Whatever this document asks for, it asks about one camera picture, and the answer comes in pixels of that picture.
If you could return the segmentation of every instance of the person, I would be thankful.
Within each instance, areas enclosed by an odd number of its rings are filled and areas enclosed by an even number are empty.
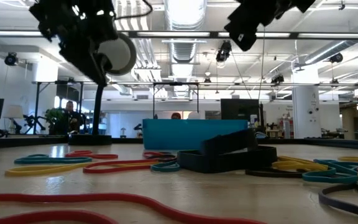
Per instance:
[[[78,112],[74,111],[74,103],[72,101],[68,101],[66,103],[66,113],[66,119],[69,121],[68,132],[80,132],[80,126],[82,125],[82,117]]]
[[[180,113],[173,113],[171,119],[181,119]]]

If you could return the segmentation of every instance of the blue bin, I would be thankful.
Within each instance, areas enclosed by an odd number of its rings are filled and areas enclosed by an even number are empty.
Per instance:
[[[151,150],[198,150],[201,142],[247,129],[246,120],[144,119],[143,144]]]

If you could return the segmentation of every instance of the white column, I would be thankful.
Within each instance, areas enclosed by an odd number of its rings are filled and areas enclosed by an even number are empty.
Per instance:
[[[54,82],[58,77],[58,64],[52,60],[45,59],[38,63],[33,64],[33,73],[35,82]],[[46,84],[42,84],[40,89],[42,90]],[[56,96],[56,85],[51,83],[47,86],[39,95],[39,104],[38,104],[38,116],[45,116],[47,109],[54,107],[55,96]],[[35,94],[37,92],[37,85],[32,85],[32,92],[34,95],[31,99],[32,111],[35,111]],[[40,123],[46,127],[46,133],[48,133],[48,123],[43,119],[40,119]]]
[[[314,65],[293,71],[294,83],[319,83]],[[295,138],[321,137],[319,91],[317,86],[298,86],[292,90]]]

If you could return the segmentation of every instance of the wooden table surface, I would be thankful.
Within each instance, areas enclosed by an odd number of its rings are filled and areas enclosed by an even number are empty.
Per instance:
[[[304,159],[337,159],[358,156],[358,150],[307,145],[277,145],[278,154]],[[300,179],[275,179],[244,175],[244,171],[199,174],[188,170],[153,173],[149,170],[114,174],[84,174],[81,169],[36,177],[5,177],[13,160],[29,154],[63,157],[75,150],[114,153],[119,159],[141,159],[143,146],[29,146],[0,149],[0,194],[83,194],[123,192],[154,198],[186,212],[216,217],[250,218],[267,223],[358,223],[358,216],[318,202],[318,191],[330,184]],[[358,204],[358,193],[349,190],[331,195]],[[0,202],[0,217],[37,210],[84,209],[113,217],[119,223],[178,223],[153,210],[127,202],[30,204]]]

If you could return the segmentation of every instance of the lamp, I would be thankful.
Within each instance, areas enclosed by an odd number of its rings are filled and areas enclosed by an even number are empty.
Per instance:
[[[8,118],[11,120],[11,124],[9,125],[9,132],[12,134],[20,134],[20,130],[22,127],[18,125],[14,118],[23,118],[23,109],[20,105],[9,105],[4,113],[4,118]]]

